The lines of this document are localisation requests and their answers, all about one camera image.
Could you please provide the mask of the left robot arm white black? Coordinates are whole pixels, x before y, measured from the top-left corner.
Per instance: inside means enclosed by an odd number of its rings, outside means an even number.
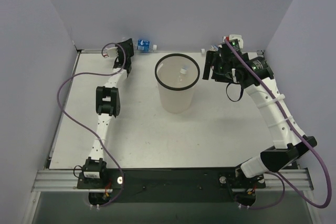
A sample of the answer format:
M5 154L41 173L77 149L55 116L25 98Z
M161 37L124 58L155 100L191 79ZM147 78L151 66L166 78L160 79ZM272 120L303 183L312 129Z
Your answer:
M103 57L114 58L114 64L112 74L105 75L109 77L106 83L96 87L97 129L93 132L92 149L78 176L80 189L110 189L114 182L120 188L123 183L122 174L113 178L112 170L107 168L106 157L111 158L112 155L107 151L106 141L112 121L120 114L119 85L131 72L134 45L131 38L114 44L114 47L111 45L105 45L101 51Z

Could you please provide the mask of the clear crushed plastic bottle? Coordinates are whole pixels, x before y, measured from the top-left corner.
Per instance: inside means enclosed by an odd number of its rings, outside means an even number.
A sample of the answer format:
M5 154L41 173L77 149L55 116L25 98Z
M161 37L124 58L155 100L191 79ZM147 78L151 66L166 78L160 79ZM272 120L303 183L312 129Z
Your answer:
M186 66L182 67L179 71L177 82L182 83L185 80L185 78L187 77L187 74L188 74L187 67Z

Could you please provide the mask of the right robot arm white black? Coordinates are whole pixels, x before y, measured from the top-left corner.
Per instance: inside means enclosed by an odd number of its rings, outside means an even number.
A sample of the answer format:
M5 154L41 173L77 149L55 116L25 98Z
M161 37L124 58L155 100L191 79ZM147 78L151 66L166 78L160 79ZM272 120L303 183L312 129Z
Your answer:
M273 145L239 166L240 173L253 178L278 172L316 147L314 136L306 136L290 114L277 88L274 73L264 57L249 59L237 39L222 43L206 53L203 79L238 84L254 101L271 134Z

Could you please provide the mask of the white blue label plastic bottle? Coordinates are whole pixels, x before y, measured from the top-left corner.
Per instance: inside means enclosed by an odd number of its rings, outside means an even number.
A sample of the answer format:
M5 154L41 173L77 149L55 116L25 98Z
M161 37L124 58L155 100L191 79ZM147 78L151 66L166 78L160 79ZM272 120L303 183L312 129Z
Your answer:
M208 49L202 48L201 49L201 54L202 55L206 55L207 51L214 51L214 52L216 52L216 51L218 51L218 46L215 45L215 44L211 44Z

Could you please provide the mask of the white bin with black rim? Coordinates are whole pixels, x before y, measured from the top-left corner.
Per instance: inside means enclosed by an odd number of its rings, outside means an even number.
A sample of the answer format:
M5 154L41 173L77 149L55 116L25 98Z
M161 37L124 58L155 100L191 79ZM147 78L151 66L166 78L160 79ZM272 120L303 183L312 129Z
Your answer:
M178 83L179 71L184 66L188 69L187 77ZM173 53L162 57L154 69L162 107L170 113L186 111L191 105L200 74L198 63L188 55Z

